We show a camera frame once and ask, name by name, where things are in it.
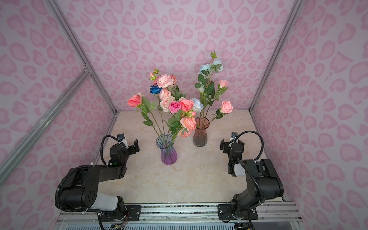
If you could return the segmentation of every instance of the vase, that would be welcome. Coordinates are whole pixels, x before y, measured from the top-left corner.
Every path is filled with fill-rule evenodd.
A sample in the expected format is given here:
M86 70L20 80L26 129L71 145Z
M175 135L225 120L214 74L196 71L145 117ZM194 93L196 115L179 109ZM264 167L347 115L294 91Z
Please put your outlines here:
M209 120L205 117L197 117L195 121L197 122L197 127L193 136L193 144L198 147L203 147L207 144Z
M162 134L157 137L156 145L161 149L161 161L165 165L172 165L178 159L178 155L174 149L174 141L171 140L173 136L171 134Z

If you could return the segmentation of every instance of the pink rose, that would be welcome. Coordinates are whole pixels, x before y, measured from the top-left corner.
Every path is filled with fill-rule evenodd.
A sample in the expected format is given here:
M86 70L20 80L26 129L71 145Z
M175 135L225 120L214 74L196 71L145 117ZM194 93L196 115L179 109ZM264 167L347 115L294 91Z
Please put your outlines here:
M185 138L185 137L188 137L191 133L192 133L192 131L185 132L184 130L181 130L180 131L180 136Z
M169 109L169 105L175 101L175 98L173 96L167 96L167 97L164 97L162 99L162 101L160 102L160 106L161 108L163 109L164 112L169 112L170 109Z
M171 92L168 89L162 89L160 92L160 99L162 100L164 97L171 96Z
M156 78L157 86L160 88L167 88L174 83L174 79L170 74L163 74Z
M137 106L139 106L141 103L142 103L142 94L141 94L141 93L134 94L134 96L133 96L133 97L131 97L131 98L128 100L128 105L130 105L130 107L131 107L131 108L133 108L133 107L137 107Z
M183 117L180 119L180 123L189 131L193 131L197 127L197 122L195 121L194 117Z
M171 113L177 113L181 109L181 104L179 102L172 102L169 105L169 109Z
M181 110L187 112L192 109L194 101L180 98L179 103L181 104Z
M221 81L219 81L219 84L220 84L220 88L222 88L222 87L227 86L229 84L229 82L227 80L221 80Z
M228 101L223 101L222 104L221 104L221 109L220 109L220 112L221 113L231 113L233 110L233 106L231 105L230 102Z

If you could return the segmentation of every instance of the beige marble surface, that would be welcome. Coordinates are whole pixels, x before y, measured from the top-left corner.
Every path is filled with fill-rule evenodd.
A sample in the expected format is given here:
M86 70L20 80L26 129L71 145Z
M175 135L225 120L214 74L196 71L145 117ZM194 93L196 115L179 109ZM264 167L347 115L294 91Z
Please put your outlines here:
M159 113L153 113L159 121ZM120 112L111 135L125 133L129 145L138 139L141 151L130 156L124 178L99 183L99 192L119 195L125 203L230 202L235 194L247 188L245 177L228 175L227 154L219 147L222 138L229 140L231 132L255 131L249 111L234 110L213 121L204 147L193 144L194 133L188 138L177 137L174 148L178 160L171 166L161 162L160 150L155 144L157 135L142 121L136 111ZM255 158L261 148L258 137L244 134L240 139L245 142L243 159ZM110 159L110 147L115 143L109 138L104 151L106 162Z

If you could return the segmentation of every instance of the blue rose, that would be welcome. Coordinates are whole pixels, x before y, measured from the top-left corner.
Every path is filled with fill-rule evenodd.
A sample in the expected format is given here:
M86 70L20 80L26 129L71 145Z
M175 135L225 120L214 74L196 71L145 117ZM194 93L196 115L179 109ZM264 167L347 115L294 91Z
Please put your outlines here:
M150 88L150 92L152 93L152 94L158 94L158 93L160 93L161 92L161 89L162 88L159 88L156 84L154 84L154 85L151 85L151 88Z

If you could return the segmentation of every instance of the heart pattern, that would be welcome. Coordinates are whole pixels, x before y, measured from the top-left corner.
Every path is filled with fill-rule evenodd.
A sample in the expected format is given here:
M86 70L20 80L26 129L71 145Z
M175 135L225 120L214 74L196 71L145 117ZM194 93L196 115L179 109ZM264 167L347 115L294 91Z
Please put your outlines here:
M255 107L285 194L309 230L368 229L362 2L307 0Z
M225 65L215 81L230 82L224 99L249 108L294 1L100 2L58 1L114 105L128 110L136 91L153 99L153 68L183 79L187 98L198 98L198 71L213 50Z
M78 118L71 119L70 114ZM96 85L87 78L0 187L0 228L52 228L60 214L54 205L56 186L71 167L91 162L111 118ZM78 138L69 138L77 134Z
M43 1L0 8L1 164L84 66Z

